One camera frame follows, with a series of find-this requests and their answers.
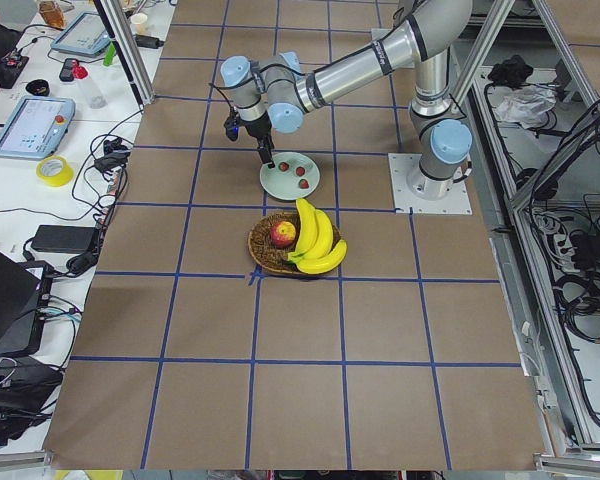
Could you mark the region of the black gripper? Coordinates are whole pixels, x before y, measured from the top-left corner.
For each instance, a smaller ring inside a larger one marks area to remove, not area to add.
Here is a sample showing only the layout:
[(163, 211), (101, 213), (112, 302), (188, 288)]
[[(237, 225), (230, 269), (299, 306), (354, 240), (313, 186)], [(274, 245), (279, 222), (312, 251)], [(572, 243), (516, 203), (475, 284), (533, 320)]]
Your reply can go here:
[(240, 117), (237, 109), (232, 108), (224, 122), (226, 137), (235, 142), (238, 140), (239, 129), (244, 127), (247, 133), (257, 140), (257, 152), (262, 164), (268, 168), (274, 168), (272, 150), (274, 144), (271, 139), (271, 121), (267, 112), (264, 112), (255, 120), (245, 120)]

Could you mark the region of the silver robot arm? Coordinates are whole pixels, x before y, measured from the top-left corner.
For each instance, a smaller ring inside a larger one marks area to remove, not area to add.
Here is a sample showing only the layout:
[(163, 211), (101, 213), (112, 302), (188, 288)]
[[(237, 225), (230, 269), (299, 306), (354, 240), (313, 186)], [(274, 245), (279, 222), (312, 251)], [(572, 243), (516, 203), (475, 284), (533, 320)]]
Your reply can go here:
[(257, 141), (261, 162), (273, 167), (271, 133), (294, 133), (306, 114), (405, 65), (416, 73), (410, 118), (422, 155), (407, 175), (410, 190), (427, 200), (444, 197), (472, 145), (469, 129), (451, 114), (449, 48), (468, 24), (470, 1), (402, 1), (392, 28), (383, 36), (303, 73), (294, 52), (256, 61), (233, 56), (221, 65), (223, 92), (229, 96), (225, 134), (241, 129)]

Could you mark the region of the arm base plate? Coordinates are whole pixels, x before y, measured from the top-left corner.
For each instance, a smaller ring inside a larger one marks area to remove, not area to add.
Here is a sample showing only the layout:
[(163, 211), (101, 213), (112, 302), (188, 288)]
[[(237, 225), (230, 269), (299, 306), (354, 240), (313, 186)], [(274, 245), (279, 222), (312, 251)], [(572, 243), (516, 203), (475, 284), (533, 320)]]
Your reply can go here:
[(471, 215), (472, 207), (463, 171), (456, 168), (448, 180), (432, 180), (420, 171), (420, 154), (388, 155), (394, 209), (404, 214)]

